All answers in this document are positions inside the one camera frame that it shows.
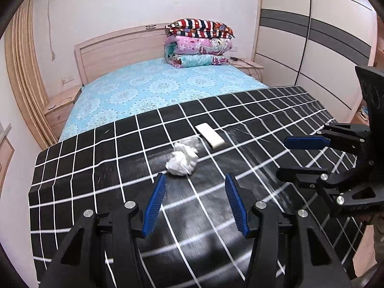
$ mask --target crumpled white paper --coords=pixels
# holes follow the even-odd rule
[[[172,157],[166,162],[166,169],[173,175],[191,175],[197,164],[198,137],[193,135],[174,144]]]

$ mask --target stack of folded bedding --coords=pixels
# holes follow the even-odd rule
[[[223,53],[232,48],[233,31],[223,23],[180,19],[169,25],[164,44],[167,63],[176,68],[228,65]]]

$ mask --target light blue bed sheet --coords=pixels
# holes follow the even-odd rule
[[[60,141],[142,112],[267,86],[233,66],[174,68],[163,58],[129,65],[83,87]]]

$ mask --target black tablecloth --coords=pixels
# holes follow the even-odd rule
[[[167,175],[155,231],[138,245],[153,287],[241,287],[253,240],[237,231],[224,190],[232,172],[239,185],[282,211],[309,210],[347,268],[364,226],[330,218],[314,190],[281,183],[279,166],[314,166],[343,172],[356,158],[336,150],[288,151],[289,135],[314,134],[335,120],[301,87],[226,94],[152,110],[57,143],[36,160],[29,193],[31,240],[38,280],[57,246],[86,209],[111,211],[165,172],[172,142],[207,122],[226,146],[212,150],[200,138],[199,162],[190,177]],[[113,283],[111,238],[106,236],[108,285]],[[280,286],[285,239],[276,270]]]

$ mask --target wooden headboard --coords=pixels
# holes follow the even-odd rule
[[[84,85],[124,66],[164,57],[169,23],[128,28],[75,45],[74,52]]]

